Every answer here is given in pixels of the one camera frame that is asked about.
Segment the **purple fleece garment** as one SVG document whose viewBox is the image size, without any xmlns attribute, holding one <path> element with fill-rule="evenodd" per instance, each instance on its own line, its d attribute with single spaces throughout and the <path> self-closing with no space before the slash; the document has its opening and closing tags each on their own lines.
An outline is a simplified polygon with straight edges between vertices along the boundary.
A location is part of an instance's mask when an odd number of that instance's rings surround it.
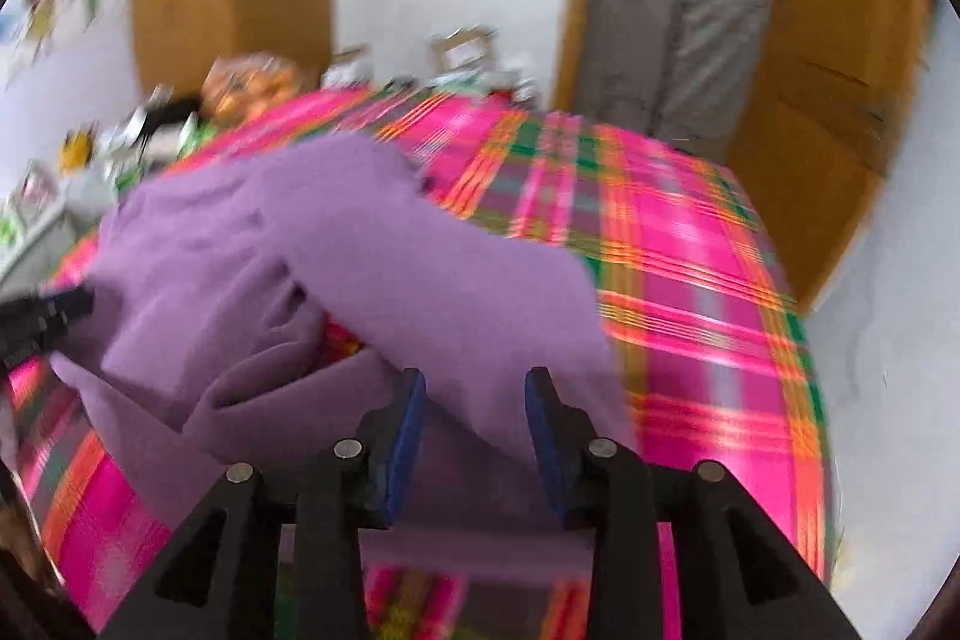
<svg viewBox="0 0 960 640">
<path fill-rule="evenodd" d="M 544 367 L 597 431 L 630 434 L 587 266 L 439 209 L 397 146 L 334 133 L 146 182 L 101 224 L 86 282 L 93 312 L 50 365 L 166 525 L 229 464 L 308 463 L 415 369 L 412 486 L 368 557 L 523 583 L 589 569 L 524 411 Z"/>
</svg>

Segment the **yellow bag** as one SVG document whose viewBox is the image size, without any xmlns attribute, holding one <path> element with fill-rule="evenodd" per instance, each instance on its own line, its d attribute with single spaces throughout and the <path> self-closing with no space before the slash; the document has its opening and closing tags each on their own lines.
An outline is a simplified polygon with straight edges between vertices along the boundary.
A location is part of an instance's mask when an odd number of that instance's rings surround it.
<svg viewBox="0 0 960 640">
<path fill-rule="evenodd" d="M 60 174 L 70 175 L 85 169 L 93 159 L 94 146 L 96 146 L 96 130 L 93 127 L 69 131 L 60 146 L 59 159 L 57 159 L 57 169 Z"/>
</svg>

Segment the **black cloth on table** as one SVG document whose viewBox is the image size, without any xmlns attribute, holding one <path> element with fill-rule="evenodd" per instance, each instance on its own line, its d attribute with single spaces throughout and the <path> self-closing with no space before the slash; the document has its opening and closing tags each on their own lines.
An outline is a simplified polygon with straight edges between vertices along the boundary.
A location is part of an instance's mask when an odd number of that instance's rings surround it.
<svg viewBox="0 0 960 640">
<path fill-rule="evenodd" d="M 143 117 L 142 128 L 140 128 L 137 140 L 144 142 L 149 136 L 155 135 L 160 128 L 167 125 L 183 124 L 189 119 L 190 113 L 199 113 L 202 107 L 202 99 L 198 94 L 186 94 L 185 96 L 172 97 L 166 103 L 156 104 L 148 107 Z"/>
</svg>

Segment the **bag of oranges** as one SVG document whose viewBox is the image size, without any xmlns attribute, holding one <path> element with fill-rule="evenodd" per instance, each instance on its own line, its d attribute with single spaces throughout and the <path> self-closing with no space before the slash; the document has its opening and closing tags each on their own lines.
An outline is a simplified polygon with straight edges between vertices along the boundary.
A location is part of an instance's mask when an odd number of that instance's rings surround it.
<svg viewBox="0 0 960 640">
<path fill-rule="evenodd" d="M 304 88 L 304 73 L 288 58 L 263 52 L 217 58 L 200 90 L 202 115 L 235 127 L 288 103 Z"/>
</svg>

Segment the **small white box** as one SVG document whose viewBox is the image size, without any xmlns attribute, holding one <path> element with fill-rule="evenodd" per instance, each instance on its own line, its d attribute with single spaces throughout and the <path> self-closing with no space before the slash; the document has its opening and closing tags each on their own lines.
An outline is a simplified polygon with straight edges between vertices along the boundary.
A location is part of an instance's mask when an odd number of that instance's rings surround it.
<svg viewBox="0 0 960 640">
<path fill-rule="evenodd" d="M 350 89 L 373 81 L 373 57 L 368 44 L 348 47 L 332 55 L 331 64 L 320 78 L 324 89 Z"/>
</svg>

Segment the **open cardboard box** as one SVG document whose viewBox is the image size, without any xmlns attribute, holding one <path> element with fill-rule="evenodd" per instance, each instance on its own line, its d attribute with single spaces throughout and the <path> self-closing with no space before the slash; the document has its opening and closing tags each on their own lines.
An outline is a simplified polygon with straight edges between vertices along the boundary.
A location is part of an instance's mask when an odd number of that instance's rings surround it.
<svg viewBox="0 0 960 640">
<path fill-rule="evenodd" d="M 462 70 L 491 70 L 496 31 L 488 26 L 459 28 L 451 34 L 435 35 L 430 41 L 430 55 L 436 73 Z"/>
</svg>

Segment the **wooden door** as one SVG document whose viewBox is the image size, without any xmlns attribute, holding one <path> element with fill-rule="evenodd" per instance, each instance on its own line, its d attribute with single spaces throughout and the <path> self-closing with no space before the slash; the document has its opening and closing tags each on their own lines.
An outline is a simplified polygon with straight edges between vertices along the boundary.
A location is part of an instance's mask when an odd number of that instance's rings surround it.
<svg viewBox="0 0 960 640">
<path fill-rule="evenodd" d="M 869 218 L 900 148 L 932 0 L 771 0 L 727 162 L 800 310 Z"/>
</svg>

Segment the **cartoon wall sticker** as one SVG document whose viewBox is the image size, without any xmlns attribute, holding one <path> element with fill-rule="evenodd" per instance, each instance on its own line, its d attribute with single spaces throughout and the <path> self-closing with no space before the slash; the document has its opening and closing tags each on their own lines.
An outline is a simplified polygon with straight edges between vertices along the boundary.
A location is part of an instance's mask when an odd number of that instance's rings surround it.
<svg viewBox="0 0 960 640">
<path fill-rule="evenodd" d="M 2 85 L 98 21 L 103 0 L 11 0 L 2 13 Z"/>
</svg>

